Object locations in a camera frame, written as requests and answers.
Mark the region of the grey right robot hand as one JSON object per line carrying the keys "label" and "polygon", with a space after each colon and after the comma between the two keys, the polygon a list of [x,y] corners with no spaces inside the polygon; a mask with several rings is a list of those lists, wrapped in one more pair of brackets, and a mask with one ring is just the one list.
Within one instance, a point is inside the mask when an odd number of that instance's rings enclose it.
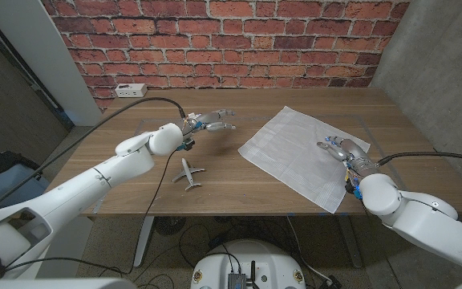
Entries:
{"label": "grey right robot hand", "polygon": [[328,136],[317,146],[327,151],[334,159],[346,162],[360,177],[379,173],[378,167],[353,140],[339,136]]}

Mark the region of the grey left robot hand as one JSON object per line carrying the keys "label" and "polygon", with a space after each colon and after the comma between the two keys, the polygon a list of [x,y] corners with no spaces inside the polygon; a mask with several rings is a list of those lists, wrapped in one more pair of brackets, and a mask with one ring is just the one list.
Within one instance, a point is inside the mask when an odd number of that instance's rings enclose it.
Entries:
{"label": "grey left robot hand", "polygon": [[222,129],[235,129],[235,125],[223,121],[225,116],[233,115],[234,111],[229,109],[220,109],[202,114],[191,113],[182,120],[179,126],[183,133],[183,138],[187,140],[202,130],[215,132]]}

